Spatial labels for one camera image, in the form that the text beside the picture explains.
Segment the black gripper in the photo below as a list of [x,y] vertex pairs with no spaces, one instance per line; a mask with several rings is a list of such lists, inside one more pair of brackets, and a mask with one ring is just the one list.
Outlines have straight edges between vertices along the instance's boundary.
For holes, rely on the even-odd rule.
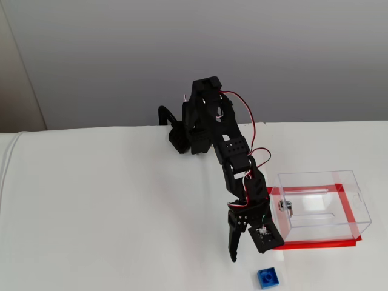
[[241,234],[246,227],[261,225],[265,218],[270,217],[270,198],[251,202],[248,206],[230,206],[228,211],[229,240],[228,250],[233,262],[237,259],[237,249]]

